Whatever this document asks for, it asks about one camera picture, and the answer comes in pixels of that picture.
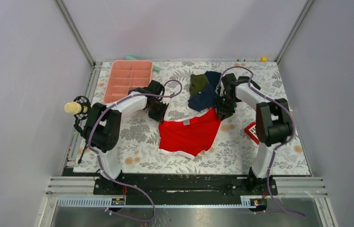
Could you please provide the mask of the navy blue underwear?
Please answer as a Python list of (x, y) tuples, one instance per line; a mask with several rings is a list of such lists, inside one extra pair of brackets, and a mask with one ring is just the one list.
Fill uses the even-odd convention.
[(188, 99), (188, 107), (197, 112), (201, 112), (207, 108), (216, 107), (216, 89), (219, 84), (221, 73), (216, 71), (206, 71), (204, 74), (209, 81), (208, 85), (198, 94), (194, 96), (190, 95), (190, 98)]

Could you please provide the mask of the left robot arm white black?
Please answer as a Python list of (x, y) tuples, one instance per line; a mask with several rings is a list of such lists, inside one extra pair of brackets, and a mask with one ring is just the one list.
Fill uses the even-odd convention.
[(109, 105), (95, 103), (88, 111), (81, 136), (88, 148), (98, 155), (100, 175), (106, 179), (105, 189), (109, 193), (118, 194), (123, 188), (122, 180), (117, 178), (122, 173), (119, 158), (117, 152), (112, 151), (119, 140), (122, 117), (146, 110), (150, 119), (163, 122), (168, 107), (162, 102), (164, 95), (164, 86), (152, 80), (147, 87), (135, 88)]

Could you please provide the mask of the red white grid block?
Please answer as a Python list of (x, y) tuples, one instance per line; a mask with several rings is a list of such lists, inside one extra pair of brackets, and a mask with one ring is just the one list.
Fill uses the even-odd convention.
[(244, 128), (244, 132), (254, 141), (257, 145), (260, 144), (260, 141), (256, 135), (256, 123), (252, 122), (247, 127)]

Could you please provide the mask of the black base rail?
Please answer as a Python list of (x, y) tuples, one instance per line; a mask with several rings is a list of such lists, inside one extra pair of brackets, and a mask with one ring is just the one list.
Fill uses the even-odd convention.
[(276, 196), (275, 180), (249, 180), (246, 175), (120, 174), (116, 184), (95, 179), (94, 195), (119, 195), (127, 205), (239, 205), (241, 196), (265, 199)]

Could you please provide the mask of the microphone with foam cover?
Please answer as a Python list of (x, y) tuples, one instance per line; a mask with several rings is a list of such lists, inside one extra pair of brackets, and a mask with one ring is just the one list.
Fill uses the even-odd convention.
[(91, 109), (91, 103), (86, 96), (77, 96), (72, 102), (66, 103), (64, 110), (74, 116), (74, 129), (84, 139), (83, 128), (80, 126), (83, 120), (88, 118), (88, 112)]

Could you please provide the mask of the floral patterned table mat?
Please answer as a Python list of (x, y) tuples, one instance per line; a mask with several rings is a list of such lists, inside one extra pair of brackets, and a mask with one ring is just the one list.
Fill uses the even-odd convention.
[[(176, 121), (197, 115), (188, 108), (190, 76), (206, 71), (228, 71), (236, 76), (254, 73), (254, 81), (261, 92), (271, 98), (285, 97), (285, 89), (278, 66), (274, 62), (192, 62), (156, 61), (152, 78), (166, 85), (166, 93), (176, 93), (170, 100), (165, 120)], [(243, 175), (256, 159), (258, 146), (245, 133), (245, 128), (254, 122), (255, 112), (245, 103), (239, 103), (235, 114), (223, 120), (217, 136), (208, 151), (194, 158), (183, 155), (159, 153), (159, 131), (156, 121), (147, 113), (135, 112), (123, 119), (120, 138), (115, 147), (119, 163), (125, 173), (149, 174), (222, 174)]]

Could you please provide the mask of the red underwear white trim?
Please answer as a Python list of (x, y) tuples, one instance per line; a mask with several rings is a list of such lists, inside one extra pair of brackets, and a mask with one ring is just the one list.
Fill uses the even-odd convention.
[(182, 155), (194, 159), (202, 151), (212, 148), (221, 120), (210, 108), (192, 118), (164, 121), (159, 124), (159, 153), (169, 156)]

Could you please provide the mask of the pink divided organizer tray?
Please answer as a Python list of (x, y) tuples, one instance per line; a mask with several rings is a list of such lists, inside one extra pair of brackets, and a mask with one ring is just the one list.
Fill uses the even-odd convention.
[(153, 63), (147, 60), (117, 60), (112, 63), (103, 102), (109, 104), (126, 97), (138, 87), (147, 87)]

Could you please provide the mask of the black underwear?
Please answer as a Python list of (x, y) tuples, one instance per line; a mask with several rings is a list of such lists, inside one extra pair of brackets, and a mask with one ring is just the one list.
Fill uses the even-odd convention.
[(238, 83), (243, 84), (243, 83), (250, 83), (252, 86), (254, 86), (257, 90), (261, 90), (261, 87), (259, 84), (254, 82), (253, 80), (249, 81), (250, 77), (249, 76), (239, 76), (238, 77)]

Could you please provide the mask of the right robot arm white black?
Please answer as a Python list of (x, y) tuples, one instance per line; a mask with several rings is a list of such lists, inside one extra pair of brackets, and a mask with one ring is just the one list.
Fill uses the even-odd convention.
[(250, 77), (235, 77), (233, 73), (221, 78), (217, 90), (217, 117), (227, 119), (235, 113), (235, 104), (244, 102), (256, 114), (255, 130), (259, 146), (255, 161), (246, 179), (233, 181), (233, 194), (249, 192), (254, 195), (277, 195), (272, 176), (272, 165), (276, 150), (294, 135), (294, 124), (284, 98), (272, 99), (262, 94), (259, 85)]

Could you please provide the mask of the olive green underwear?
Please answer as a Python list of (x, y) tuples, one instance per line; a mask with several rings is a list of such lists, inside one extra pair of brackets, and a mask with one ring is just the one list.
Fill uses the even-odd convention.
[(201, 92), (207, 85), (209, 81), (205, 74), (199, 74), (195, 75), (192, 74), (190, 76), (190, 87), (189, 87), (189, 93), (191, 96), (194, 96)]

